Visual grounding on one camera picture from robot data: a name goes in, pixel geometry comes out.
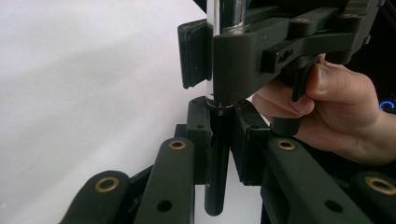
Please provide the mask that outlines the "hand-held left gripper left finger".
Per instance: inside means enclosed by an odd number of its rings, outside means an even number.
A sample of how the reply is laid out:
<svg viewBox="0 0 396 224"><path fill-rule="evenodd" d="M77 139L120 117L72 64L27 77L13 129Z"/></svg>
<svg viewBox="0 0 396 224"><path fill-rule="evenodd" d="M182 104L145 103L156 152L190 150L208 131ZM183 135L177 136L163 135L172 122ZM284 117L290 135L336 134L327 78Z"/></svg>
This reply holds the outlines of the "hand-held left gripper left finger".
<svg viewBox="0 0 396 224"><path fill-rule="evenodd" d="M195 185L205 185L207 181L207 151L211 136L206 98L202 96L190 100L187 123L176 126L175 137L187 138L194 145Z"/></svg>

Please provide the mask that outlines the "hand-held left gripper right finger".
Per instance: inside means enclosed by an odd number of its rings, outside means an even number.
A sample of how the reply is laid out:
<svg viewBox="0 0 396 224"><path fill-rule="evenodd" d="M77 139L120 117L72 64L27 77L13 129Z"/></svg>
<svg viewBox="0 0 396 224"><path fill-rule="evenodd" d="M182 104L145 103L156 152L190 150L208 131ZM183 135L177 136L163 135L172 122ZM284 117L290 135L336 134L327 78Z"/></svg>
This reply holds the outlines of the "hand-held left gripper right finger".
<svg viewBox="0 0 396 224"><path fill-rule="evenodd" d="M270 128L250 101L240 101L234 109L232 153L239 180L245 186L259 186Z"/></svg>

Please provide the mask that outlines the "black makeup brush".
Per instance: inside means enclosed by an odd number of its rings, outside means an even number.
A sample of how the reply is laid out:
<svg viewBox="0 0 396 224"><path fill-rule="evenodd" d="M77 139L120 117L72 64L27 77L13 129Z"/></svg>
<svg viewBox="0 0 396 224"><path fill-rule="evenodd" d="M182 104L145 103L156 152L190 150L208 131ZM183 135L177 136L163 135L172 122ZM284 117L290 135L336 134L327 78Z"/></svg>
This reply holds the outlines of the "black makeup brush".
<svg viewBox="0 0 396 224"><path fill-rule="evenodd" d="M206 0L206 21L210 41L245 25L248 0ZM207 181L205 184L205 211L212 217L223 211L228 159L233 134L233 105L215 100L213 47L210 47L209 76L206 82L206 101L212 133L207 154Z"/></svg>

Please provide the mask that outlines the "white table sheet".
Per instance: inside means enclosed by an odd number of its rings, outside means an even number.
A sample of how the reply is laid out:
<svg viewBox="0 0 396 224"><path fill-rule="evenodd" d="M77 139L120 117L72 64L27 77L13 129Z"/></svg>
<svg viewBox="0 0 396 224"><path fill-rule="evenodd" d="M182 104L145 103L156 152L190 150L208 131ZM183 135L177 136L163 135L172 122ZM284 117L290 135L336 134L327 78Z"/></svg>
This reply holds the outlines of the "white table sheet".
<svg viewBox="0 0 396 224"><path fill-rule="evenodd" d="M135 175L205 86L181 84L192 0L0 0L0 224L58 224L93 175Z"/></svg>

